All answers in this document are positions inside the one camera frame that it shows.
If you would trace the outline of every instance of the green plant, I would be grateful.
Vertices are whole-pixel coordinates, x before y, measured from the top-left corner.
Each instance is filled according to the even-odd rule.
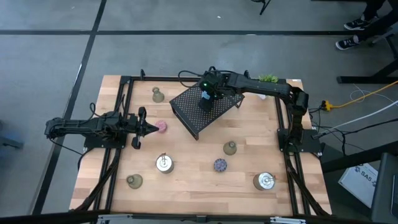
[[[259,80],[262,82],[272,82],[272,83],[277,83],[278,82],[278,77],[270,74],[270,75],[261,75],[259,76]]]

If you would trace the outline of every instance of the brass bell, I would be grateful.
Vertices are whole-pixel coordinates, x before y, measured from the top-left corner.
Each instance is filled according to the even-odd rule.
[[[128,176],[126,181],[132,189],[138,189],[142,185],[142,177],[139,174]]]
[[[154,95],[152,96],[152,100],[155,103],[161,103],[164,101],[164,94],[159,91],[159,88],[153,87],[152,92],[154,92]]]
[[[225,143],[223,149],[224,149],[225,154],[232,156],[233,154],[236,153],[236,150],[237,150],[236,142],[229,141],[229,142]]]

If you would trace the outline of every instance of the pink ball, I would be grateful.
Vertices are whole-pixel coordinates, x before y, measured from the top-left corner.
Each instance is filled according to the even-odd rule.
[[[157,126],[159,128],[159,130],[158,130],[159,133],[164,133],[167,129],[167,124],[163,120],[157,121],[155,123],[155,126]]]

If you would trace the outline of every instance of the wooden table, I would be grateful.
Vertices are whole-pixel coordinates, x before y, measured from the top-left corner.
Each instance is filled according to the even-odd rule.
[[[104,76],[96,104],[99,114],[113,110],[119,80],[117,75]],[[300,80],[287,82],[302,88]],[[152,101],[154,86],[164,93],[164,102]],[[145,106],[149,123],[164,120],[168,128],[164,134],[152,133],[142,138],[141,150],[131,147],[132,134],[128,136],[128,147],[121,154],[111,211],[292,215],[284,157],[277,143],[278,117],[274,98],[268,96],[262,100],[255,94],[245,93],[239,109],[231,108],[205,128],[196,141],[175,117],[169,104],[184,90],[179,82],[134,82],[129,112],[137,113],[140,106]],[[303,125],[311,128],[308,114],[303,117]],[[223,152],[223,144],[230,140],[238,144],[238,151],[233,156]],[[155,160],[163,152],[175,162],[174,170],[169,174],[161,173],[155,166]],[[79,206],[97,184],[103,156],[104,149],[94,149],[83,158],[70,208]],[[218,158],[226,159],[228,168],[225,172],[213,170],[213,163]],[[331,213],[319,160],[309,153],[301,153],[301,160],[309,191],[323,209]],[[253,186],[253,177],[260,172],[275,175],[273,189],[260,191]],[[132,174],[140,174],[144,179],[137,190],[126,183],[126,177]],[[104,187],[100,208],[104,208],[107,192],[108,185]],[[296,186],[299,210],[303,212],[299,192]]]

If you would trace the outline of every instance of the shoe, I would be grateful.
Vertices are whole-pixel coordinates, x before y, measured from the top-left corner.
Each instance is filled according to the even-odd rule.
[[[344,28],[348,30],[364,30],[365,27],[372,24],[372,22],[374,22],[376,19],[377,17],[375,16],[373,19],[366,21],[365,17],[362,15],[361,18],[344,24]]]
[[[358,38],[357,37],[355,38],[355,37],[356,36],[350,37],[350,38],[345,39],[345,40],[337,41],[336,42],[336,47],[339,50],[347,50],[347,49],[350,49],[352,47],[355,47],[355,46],[359,45]]]

